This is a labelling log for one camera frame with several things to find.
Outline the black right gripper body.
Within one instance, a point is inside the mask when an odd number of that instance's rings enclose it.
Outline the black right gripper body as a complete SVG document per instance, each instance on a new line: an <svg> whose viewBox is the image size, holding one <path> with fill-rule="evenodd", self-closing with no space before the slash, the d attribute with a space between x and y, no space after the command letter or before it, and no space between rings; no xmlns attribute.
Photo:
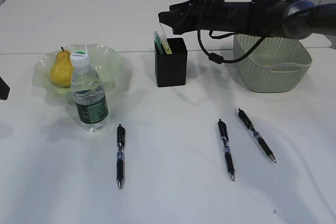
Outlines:
<svg viewBox="0 0 336 224"><path fill-rule="evenodd" d="M158 13L159 22L182 35L197 30L235 33L225 19L233 4L224 0L189 0L169 6L168 11Z"/></svg>

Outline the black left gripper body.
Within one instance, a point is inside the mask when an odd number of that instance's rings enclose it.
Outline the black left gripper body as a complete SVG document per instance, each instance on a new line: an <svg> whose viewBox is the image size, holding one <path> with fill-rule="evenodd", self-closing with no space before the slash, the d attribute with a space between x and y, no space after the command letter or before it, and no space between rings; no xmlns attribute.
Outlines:
<svg viewBox="0 0 336 224"><path fill-rule="evenodd" d="M0 100L7 100L10 92L10 87L0 78Z"/></svg>

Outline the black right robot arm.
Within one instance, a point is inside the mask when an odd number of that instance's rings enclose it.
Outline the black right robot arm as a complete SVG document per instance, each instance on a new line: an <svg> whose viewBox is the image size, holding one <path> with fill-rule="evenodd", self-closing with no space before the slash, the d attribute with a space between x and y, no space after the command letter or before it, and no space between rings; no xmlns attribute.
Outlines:
<svg viewBox="0 0 336 224"><path fill-rule="evenodd" d="M335 4L302 0L189 0L158 14L173 34L200 30L301 40L311 34L335 35Z"/></svg>

